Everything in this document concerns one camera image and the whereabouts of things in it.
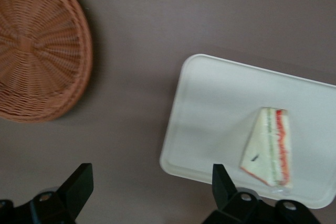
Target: wicker basket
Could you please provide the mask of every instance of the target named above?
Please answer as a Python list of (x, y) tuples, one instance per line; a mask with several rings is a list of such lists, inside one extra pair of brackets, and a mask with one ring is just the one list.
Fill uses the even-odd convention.
[(91, 36), (76, 0), (0, 0), (0, 116), (61, 116), (84, 92), (91, 67)]

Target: plastic tray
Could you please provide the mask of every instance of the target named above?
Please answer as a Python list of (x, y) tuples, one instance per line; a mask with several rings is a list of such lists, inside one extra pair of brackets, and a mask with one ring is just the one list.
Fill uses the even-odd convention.
[[(294, 185), (289, 196), (239, 169), (262, 106), (289, 112)], [(336, 86), (193, 55), (183, 65), (160, 163), (169, 174), (209, 184), (213, 164), (224, 164), (236, 186), (325, 207), (336, 195)]]

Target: gray surface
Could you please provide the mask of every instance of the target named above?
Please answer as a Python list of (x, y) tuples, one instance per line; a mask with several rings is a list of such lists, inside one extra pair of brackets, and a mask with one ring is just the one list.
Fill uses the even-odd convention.
[[(80, 1), (95, 44), (83, 99), (52, 122), (0, 120), (0, 196), (16, 204), (92, 162), (78, 223), (201, 223), (210, 185), (159, 167), (183, 61), (205, 53), (336, 84), (336, 0)], [(334, 223), (335, 208), (313, 212)]]

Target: white tray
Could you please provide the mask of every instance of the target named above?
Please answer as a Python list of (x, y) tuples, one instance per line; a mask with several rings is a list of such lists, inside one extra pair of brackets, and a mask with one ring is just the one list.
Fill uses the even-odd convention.
[[(286, 197), (239, 169), (262, 106), (289, 112), (294, 188)], [(336, 195), (336, 86), (191, 56), (183, 65), (160, 163), (169, 174), (209, 184), (213, 164), (223, 164), (238, 187), (325, 207)]]

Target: screw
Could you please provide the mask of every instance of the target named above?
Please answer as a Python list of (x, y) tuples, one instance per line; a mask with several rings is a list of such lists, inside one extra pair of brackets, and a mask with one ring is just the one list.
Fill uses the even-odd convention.
[(40, 197), (40, 201), (46, 201), (51, 197), (51, 193), (46, 193), (46, 194), (42, 194)]
[(296, 210), (296, 206), (292, 203), (292, 202), (284, 202), (284, 206), (288, 209), (288, 210), (292, 210), (295, 211)]
[(248, 194), (242, 194), (241, 199), (244, 200), (244, 201), (251, 201), (252, 200), (251, 196), (249, 196)]

